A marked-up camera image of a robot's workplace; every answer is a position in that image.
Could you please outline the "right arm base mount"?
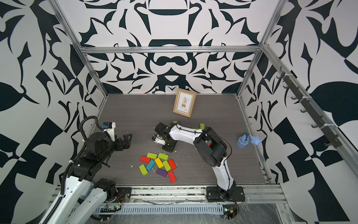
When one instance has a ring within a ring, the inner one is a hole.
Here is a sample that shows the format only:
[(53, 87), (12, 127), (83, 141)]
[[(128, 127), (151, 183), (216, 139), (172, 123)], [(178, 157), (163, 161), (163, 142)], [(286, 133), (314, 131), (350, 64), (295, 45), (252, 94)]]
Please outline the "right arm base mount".
[(246, 198), (243, 188), (241, 186), (233, 185), (228, 192), (218, 186), (206, 187), (206, 199), (209, 202), (244, 202)]

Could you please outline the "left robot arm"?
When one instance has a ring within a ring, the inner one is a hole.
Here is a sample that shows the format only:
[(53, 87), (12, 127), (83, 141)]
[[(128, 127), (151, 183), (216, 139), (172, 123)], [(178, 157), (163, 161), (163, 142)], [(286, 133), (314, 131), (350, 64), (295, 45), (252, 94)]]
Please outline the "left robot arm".
[(121, 197), (114, 181), (92, 180), (102, 166), (108, 165), (112, 153), (129, 149), (132, 134), (123, 138), (105, 132), (93, 133), (85, 140), (84, 149), (66, 168), (60, 193), (41, 224), (84, 224), (101, 204)]

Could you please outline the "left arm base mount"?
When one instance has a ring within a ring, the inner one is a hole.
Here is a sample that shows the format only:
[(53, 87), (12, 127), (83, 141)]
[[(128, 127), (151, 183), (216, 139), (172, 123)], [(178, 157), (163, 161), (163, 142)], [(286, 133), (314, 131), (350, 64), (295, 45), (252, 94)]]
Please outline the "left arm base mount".
[(131, 187), (117, 187), (116, 192), (112, 198), (107, 200), (107, 203), (126, 203), (131, 199)]

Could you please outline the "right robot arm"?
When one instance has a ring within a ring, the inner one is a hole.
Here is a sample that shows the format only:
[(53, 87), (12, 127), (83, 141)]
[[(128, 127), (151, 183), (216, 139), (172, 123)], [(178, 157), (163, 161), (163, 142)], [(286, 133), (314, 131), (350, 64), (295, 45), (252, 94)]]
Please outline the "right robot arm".
[(236, 182), (229, 172), (227, 159), (227, 143), (211, 127), (191, 129), (183, 127), (179, 122), (165, 125), (159, 123), (155, 127), (157, 133), (152, 140), (162, 145), (166, 152), (174, 152), (177, 142), (182, 141), (195, 146), (203, 161), (212, 167), (217, 179), (219, 198), (230, 198), (234, 195)]

